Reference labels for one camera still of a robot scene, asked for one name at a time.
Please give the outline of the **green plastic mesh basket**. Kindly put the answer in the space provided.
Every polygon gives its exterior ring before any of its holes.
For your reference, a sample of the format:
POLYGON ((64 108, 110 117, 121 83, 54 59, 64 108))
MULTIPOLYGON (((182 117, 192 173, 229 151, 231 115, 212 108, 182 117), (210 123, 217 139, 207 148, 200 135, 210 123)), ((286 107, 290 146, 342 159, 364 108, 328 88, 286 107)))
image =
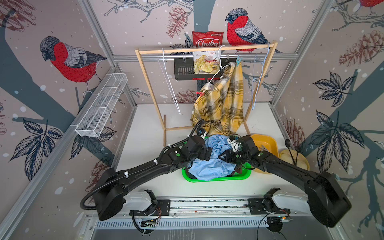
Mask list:
POLYGON ((205 138, 205 145, 212 148, 210 159, 195 159, 182 170, 188 182, 245 180, 251 175, 254 168, 237 160, 240 157, 235 154, 235 150, 240 149, 238 136, 212 135, 205 138))

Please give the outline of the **light blue shirt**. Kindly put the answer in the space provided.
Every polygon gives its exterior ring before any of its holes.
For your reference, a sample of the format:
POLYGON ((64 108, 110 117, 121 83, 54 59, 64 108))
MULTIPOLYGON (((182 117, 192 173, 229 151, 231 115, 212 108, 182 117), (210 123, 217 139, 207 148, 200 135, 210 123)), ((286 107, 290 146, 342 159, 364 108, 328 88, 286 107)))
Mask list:
POLYGON ((228 138, 223 135, 212 135, 205 139, 206 146, 213 149, 211 159, 209 161, 193 160, 188 172, 200 181, 210 181, 231 175, 235 171, 236 164, 219 160, 220 154, 226 150, 232 150, 228 138))

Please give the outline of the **yellow plaid shirt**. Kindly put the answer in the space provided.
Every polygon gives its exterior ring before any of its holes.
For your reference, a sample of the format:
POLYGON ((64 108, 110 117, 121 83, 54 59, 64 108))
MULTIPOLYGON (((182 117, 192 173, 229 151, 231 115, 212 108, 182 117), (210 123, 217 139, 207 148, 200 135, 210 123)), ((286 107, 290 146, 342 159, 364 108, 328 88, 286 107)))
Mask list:
POLYGON ((230 63, 215 84, 206 83, 193 105, 191 125, 200 120, 207 135, 234 135, 244 122, 244 83, 241 64, 230 63))

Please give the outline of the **red clothespin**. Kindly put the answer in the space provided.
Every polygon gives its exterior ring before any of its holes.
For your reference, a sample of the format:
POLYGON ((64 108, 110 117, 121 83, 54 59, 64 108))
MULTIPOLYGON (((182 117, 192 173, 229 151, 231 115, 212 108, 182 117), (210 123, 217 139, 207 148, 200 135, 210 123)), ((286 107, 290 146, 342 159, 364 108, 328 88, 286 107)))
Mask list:
POLYGON ((204 92, 196 92, 196 94, 197 94, 197 96, 199 98, 199 97, 202 97, 205 93, 204 92))

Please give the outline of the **white hanger of yellow shirt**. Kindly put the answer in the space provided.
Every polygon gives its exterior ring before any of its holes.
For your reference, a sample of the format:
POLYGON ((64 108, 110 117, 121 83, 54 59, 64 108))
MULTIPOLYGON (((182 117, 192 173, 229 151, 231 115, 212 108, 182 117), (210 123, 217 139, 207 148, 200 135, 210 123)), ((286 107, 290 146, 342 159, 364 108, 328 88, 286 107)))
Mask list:
POLYGON ((224 67, 223 67, 223 65, 222 65, 222 59, 221 59, 221 53, 222 53, 221 48, 222 48, 222 47, 225 47, 225 45, 220 46, 219 49, 218 49, 218 58, 219 58, 219 69, 218 69, 218 72, 215 73, 215 74, 213 75, 213 77, 210 79, 209 83, 212 82, 212 80, 216 77, 216 75, 217 75, 221 70, 223 70, 224 68, 226 68, 227 66, 230 65, 229 63, 230 63, 231 61, 230 61, 230 58, 229 58, 228 55, 227 55, 227 58, 226 58, 228 64, 225 65, 224 67))

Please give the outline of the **teal clothespin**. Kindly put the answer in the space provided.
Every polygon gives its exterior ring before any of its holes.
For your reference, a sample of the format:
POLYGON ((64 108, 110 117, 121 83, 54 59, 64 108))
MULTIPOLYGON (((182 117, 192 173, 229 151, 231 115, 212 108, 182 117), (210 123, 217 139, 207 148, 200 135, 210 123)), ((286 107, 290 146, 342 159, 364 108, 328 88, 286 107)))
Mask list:
POLYGON ((239 66, 241 62, 242 62, 242 58, 240 56, 237 56, 236 66, 239 66))

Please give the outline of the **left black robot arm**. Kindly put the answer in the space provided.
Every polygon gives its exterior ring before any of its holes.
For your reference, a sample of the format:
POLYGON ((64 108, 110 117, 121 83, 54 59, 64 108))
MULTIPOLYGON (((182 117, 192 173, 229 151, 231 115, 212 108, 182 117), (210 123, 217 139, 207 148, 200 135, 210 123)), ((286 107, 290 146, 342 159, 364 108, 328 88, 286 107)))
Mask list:
POLYGON ((189 137, 164 147, 152 161, 118 172, 114 168, 106 170, 95 187, 80 201, 80 208, 97 211, 101 221, 114 217, 124 207, 135 211, 154 208, 156 201, 152 192, 132 191, 154 178, 191 166, 195 159, 208 161, 212 149, 206 147, 205 140, 195 133, 204 123, 200 120, 189 137))

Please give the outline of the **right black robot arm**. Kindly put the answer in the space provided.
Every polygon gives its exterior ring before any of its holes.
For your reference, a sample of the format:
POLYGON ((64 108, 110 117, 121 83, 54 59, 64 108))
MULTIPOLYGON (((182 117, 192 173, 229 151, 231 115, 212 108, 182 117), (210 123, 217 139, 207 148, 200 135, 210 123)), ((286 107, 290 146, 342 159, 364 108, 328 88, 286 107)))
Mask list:
POLYGON ((268 151, 261 151, 251 136, 229 137, 238 150, 225 151, 226 160, 276 175, 301 189, 308 197, 311 214, 321 224, 333 228, 351 210, 352 204, 336 178, 328 172, 316 173, 289 164, 268 151))

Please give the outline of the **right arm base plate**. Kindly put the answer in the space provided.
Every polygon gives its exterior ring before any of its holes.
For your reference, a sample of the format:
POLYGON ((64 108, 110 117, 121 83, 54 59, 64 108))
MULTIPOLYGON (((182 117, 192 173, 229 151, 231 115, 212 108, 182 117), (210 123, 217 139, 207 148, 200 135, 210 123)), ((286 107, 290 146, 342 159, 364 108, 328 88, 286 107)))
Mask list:
POLYGON ((289 215, 291 213, 289 209, 279 208, 272 200, 265 199, 248 199, 245 207, 249 208, 251 215, 266 215, 269 213, 289 215))

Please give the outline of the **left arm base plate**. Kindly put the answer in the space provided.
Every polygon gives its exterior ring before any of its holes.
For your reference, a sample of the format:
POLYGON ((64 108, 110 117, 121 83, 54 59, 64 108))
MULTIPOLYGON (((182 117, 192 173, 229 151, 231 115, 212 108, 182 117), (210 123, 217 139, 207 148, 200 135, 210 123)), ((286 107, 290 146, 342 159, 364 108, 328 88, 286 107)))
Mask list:
POLYGON ((171 209, 171 200, 158 200, 157 205, 150 206, 147 210, 140 211, 130 211, 129 216, 132 216, 134 213, 135 217, 163 217, 169 216, 171 209))

